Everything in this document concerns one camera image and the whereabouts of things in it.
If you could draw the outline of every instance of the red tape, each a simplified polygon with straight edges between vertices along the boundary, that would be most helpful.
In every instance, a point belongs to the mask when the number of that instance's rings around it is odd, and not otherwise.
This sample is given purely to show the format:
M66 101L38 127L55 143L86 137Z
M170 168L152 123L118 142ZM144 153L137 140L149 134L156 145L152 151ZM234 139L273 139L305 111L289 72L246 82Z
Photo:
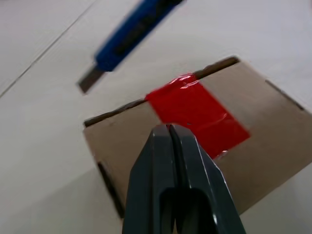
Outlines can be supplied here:
M189 128L211 158L250 137L193 74L182 75L152 91L146 100L163 123Z

